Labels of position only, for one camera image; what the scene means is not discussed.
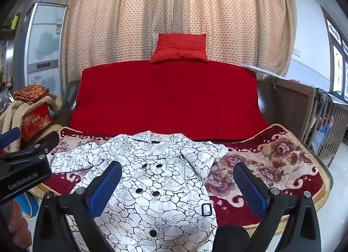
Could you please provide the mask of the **person's left hand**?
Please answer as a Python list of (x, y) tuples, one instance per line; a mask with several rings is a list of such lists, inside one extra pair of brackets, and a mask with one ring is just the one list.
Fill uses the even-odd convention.
[(7, 203), (5, 220), (8, 231), (12, 234), (13, 243), (22, 249), (29, 249), (32, 244), (31, 233), (28, 223), (22, 215), (22, 208), (15, 200)]

